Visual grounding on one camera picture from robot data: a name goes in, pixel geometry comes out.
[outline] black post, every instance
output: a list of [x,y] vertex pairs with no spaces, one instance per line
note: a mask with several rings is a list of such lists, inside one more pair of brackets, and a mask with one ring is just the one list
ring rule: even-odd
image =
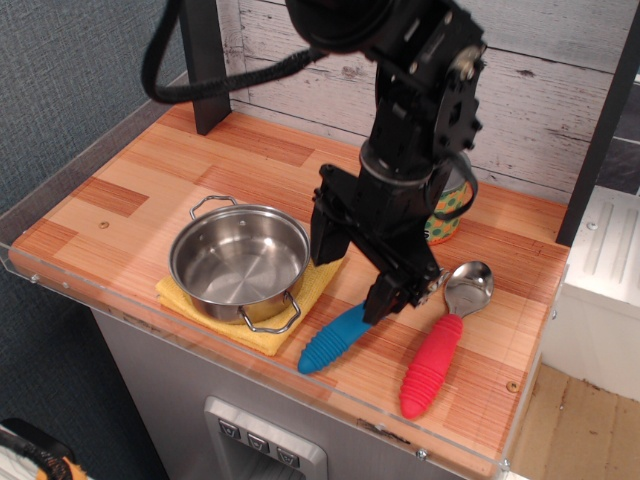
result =
[[[185,0],[180,29],[190,82],[225,75],[224,52],[215,0]],[[206,135],[231,112],[229,95],[193,102],[196,130]]]
[[582,169],[578,175],[578,181],[569,201],[567,213],[558,232],[558,238],[556,238],[556,242],[562,245],[571,246],[573,244],[580,227],[580,221],[596,185],[600,168],[604,163],[611,139],[618,126],[618,120],[631,91],[633,80],[638,73],[639,64],[640,7],[636,10],[635,17],[631,23],[629,36],[622,49],[618,67],[613,75],[609,93],[604,101],[600,119],[591,139],[591,145],[587,150]]

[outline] blue silicone handle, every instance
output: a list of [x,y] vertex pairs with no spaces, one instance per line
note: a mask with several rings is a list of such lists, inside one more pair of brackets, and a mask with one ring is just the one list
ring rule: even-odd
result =
[[339,358],[371,328],[370,324],[362,321],[363,318],[364,302],[324,326],[300,354],[298,371],[305,374],[317,372]]

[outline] red spoon handle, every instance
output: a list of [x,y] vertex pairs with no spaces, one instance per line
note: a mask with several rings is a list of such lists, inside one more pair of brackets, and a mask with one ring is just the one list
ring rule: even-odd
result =
[[436,398],[462,336],[462,328],[462,318],[448,313],[438,320],[420,345],[400,389],[400,408],[405,418],[422,414]]

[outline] spoon bowl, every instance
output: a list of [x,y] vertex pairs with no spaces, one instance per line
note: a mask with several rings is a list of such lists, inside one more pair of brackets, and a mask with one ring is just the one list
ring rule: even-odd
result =
[[483,262],[460,265],[447,282],[444,299],[449,313],[466,317],[482,310],[493,295],[493,273]]

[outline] clear plastic panel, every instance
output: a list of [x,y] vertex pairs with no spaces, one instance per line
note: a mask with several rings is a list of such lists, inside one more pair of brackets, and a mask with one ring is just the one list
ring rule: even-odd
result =
[[[100,167],[99,157],[79,158],[0,218],[0,256],[5,268],[20,277],[56,291],[84,305],[119,318],[151,335],[317,408],[356,428],[366,430],[395,447],[440,465],[465,478],[504,478],[508,461],[490,458],[474,448],[424,428],[380,408],[371,399],[356,398],[346,389],[299,373],[204,327],[184,321],[166,309],[123,295],[90,275],[66,270],[14,246],[19,237],[52,211],[70,201],[69,195]],[[522,395],[520,403],[526,396]],[[520,405],[513,424],[523,414]],[[511,447],[513,432],[506,441]]]

